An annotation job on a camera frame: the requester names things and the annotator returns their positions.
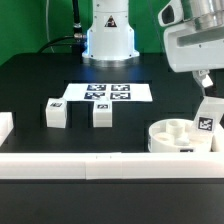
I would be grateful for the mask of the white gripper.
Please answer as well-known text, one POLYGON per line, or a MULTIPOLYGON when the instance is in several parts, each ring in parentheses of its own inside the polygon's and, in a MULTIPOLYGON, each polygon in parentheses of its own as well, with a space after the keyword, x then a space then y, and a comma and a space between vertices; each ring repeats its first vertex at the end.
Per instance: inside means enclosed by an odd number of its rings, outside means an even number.
POLYGON ((224 0, 170 0, 158 21, 172 70, 211 87, 209 70, 224 68, 224 0))

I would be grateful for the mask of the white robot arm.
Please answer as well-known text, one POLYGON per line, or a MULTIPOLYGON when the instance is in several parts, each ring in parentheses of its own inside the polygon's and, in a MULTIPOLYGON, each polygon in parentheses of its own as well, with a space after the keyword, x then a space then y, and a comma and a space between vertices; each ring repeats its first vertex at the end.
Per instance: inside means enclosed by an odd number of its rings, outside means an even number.
MULTIPOLYGON (((138 59, 128 5, 129 0, 93 0, 84 62, 111 67, 138 59)), ((172 70, 191 72, 201 86, 210 86, 209 72, 224 69, 224 0, 170 0, 158 22, 165 29, 163 41, 172 70)))

